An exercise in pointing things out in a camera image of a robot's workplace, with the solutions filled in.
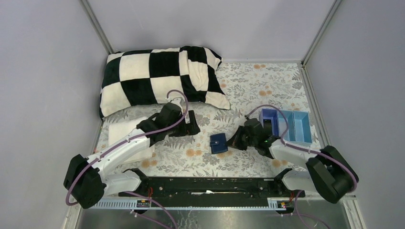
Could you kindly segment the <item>blue leather card holder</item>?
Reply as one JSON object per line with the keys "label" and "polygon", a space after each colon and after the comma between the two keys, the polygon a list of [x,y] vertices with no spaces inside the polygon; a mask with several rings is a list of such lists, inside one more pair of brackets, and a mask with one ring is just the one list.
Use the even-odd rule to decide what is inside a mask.
{"label": "blue leather card holder", "polygon": [[225,133],[214,134],[210,136],[210,147],[212,154],[219,154],[228,151]]}

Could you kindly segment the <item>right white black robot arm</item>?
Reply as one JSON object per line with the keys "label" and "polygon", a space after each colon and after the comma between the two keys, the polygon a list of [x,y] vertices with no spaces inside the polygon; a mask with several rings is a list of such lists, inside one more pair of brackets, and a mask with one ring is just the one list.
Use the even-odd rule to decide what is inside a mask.
{"label": "right white black robot arm", "polygon": [[256,118],[239,126],[226,144],[239,150],[253,147],[262,156],[305,168],[305,171],[290,170],[281,175],[283,185],[288,190],[317,192],[330,203],[337,203],[353,192],[359,182],[357,174],[335,147],[313,150],[293,144],[273,135]]}

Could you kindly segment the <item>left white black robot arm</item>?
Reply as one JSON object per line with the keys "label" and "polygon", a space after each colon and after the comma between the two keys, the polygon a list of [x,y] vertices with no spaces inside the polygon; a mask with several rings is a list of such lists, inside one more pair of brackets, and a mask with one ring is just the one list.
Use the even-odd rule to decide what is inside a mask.
{"label": "left white black robot arm", "polygon": [[135,128],[104,151],[88,157],[81,154],[74,156],[63,182],[68,191],[67,205],[79,204],[87,209],[104,196],[136,190],[141,178],[135,171],[121,174],[113,174],[112,171],[130,157],[151,149],[166,136],[198,134],[200,129],[194,111],[189,110],[188,116],[187,123],[181,106],[174,102],[167,103],[160,112],[136,119]]}

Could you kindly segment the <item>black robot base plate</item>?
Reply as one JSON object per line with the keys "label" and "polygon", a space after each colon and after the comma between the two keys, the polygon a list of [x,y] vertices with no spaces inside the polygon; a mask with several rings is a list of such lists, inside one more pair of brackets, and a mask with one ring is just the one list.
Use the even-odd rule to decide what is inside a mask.
{"label": "black robot base plate", "polygon": [[149,177],[134,192],[160,204],[177,202],[180,206],[259,206],[265,198],[305,196],[288,190],[279,179],[240,177]]}

